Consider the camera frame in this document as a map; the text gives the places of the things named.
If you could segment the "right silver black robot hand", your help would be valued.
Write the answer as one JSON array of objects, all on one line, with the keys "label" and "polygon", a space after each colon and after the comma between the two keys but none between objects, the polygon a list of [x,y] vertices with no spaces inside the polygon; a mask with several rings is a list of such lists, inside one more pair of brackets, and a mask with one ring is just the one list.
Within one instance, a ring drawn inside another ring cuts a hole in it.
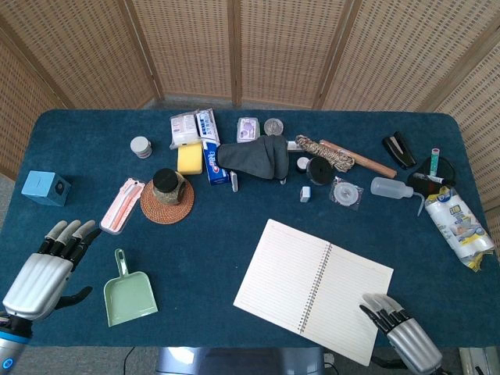
[{"label": "right silver black robot hand", "polygon": [[443,356],[403,306],[384,294],[365,293],[359,308],[388,339],[402,363],[413,374],[446,374]]}]

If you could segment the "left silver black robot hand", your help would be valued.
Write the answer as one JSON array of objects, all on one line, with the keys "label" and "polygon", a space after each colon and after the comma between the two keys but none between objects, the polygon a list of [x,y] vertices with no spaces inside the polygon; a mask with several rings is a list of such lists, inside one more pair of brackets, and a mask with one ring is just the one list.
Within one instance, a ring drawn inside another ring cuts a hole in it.
[{"label": "left silver black robot hand", "polygon": [[89,246],[102,230],[95,221],[59,221],[39,249],[23,264],[2,304],[11,319],[43,320],[52,311],[76,305],[92,292],[87,286],[75,295],[63,292]]}]

